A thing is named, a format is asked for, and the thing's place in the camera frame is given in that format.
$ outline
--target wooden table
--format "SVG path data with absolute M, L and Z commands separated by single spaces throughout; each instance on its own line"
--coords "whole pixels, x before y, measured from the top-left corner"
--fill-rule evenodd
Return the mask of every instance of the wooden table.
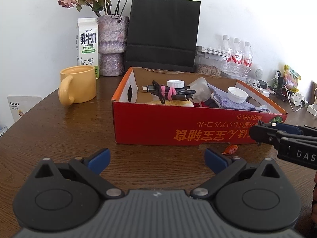
M 15 123 L 0 139 L 0 237 L 19 230 L 12 212 L 12 200 L 43 157 L 67 162 L 87 157 L 103 147 L 111 150 L 111 163 L 102 177 L 127 191 L 137 188 L 193 189 L 212 176 L 198 147 L 136 146 L 116 144 L 111 97 L 120 77 L 100 77 L 97 97 L 89 102 L 63 107 L 54 91 Z M 287 103 L 278 101 L 288 112 L 287 123 L 317 127 L 314 117 L 302 109 L 293 113 Z M 237 155 L 250 163 L 264 157 L 276 159 L 269 145 L 239 145 Z M 276 159 L 299 193 L 303 211 L 296 228 L 305 234 L 310 222 L 314 175 L 316 171 Z

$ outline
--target purple cloth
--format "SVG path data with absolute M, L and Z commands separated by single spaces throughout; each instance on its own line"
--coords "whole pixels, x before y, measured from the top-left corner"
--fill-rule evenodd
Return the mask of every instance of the purple cloth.
M 215 86 L 212 86 L 208 83 L 208 87 L 211 91 L 211 93 L 214 93 L 213 97 L 211 97 L 213 100 L 218 102 L 220 104 L 220 108 L 224 109 L 235 109 L 235 110 L 247 110 L 247 111 L 258 111 L 258 112 L 270 112 L 269 109 L 266 108 L 266 106 L 259 106 L 256 107 L 248 102 L 243 102 L 242 104 L 238 104 L 236 102 L 231 101 L 228 99 L 228 93 L 222 91 L 221 89 L 216 88 Z

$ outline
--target purple textured vase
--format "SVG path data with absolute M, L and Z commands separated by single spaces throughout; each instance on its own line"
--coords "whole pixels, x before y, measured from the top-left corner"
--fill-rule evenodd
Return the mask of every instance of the purple textured vase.
M 99 74 L 119 76 L 124 73 L 123 52 L 126 51 L 129 17 L 104 15 L 98 17 L 98 53 L 101 54 Z

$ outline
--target blue gripper pad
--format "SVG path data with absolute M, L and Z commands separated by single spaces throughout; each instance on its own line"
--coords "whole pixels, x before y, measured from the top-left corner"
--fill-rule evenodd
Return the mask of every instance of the blue gripper pad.
M 272 126 L 271 128 L 273 129 L 286 131 L 288 134 L 302 135 L 302 131 L 298 128 L 298 126 L 289 125 L 285 123 L 278 123 L 278 122 L 274 122 L 274 123 L 276 123 L 276 126 Z
M 205 150 L 204 157 L 206 166 L 208 166 L 215 174 L 221 172 L 232 163 L 229 158 L 220 153 L 214 152 L 210 148 Z
M 95 174 L 99 175 L 105 168 L 110 164 L 110 150 L 105 149 L 103 151 L 98 152 L 93 159 L 91 159 L 87 167 L 93 171 Z

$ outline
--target mug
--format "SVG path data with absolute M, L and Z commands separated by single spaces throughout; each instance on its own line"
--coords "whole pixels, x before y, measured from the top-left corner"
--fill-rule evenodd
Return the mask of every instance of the mug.
M 73 66 L 61 70 L 60 74 L 58 97 L 62 105 L 87 102 L 96 96 L 94 66 Z

